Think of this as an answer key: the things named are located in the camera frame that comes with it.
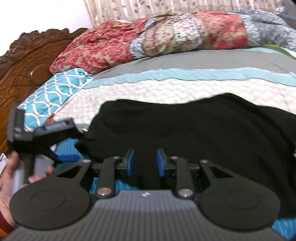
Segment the person's left hand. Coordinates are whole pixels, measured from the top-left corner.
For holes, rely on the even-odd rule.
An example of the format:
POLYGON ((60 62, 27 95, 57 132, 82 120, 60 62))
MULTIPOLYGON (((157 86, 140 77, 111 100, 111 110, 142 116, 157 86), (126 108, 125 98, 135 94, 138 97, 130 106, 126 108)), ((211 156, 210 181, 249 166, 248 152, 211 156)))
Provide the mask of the person's left hand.
POLYGON ((13 196, 14 173, 19 167, 20 158, 17 152, 13 151, 8 157, 8 162, 1 176, 1 215, 6 223, 12 228, 16 228, 17 223, 13 219, 10 211, 10 200, 13 196))

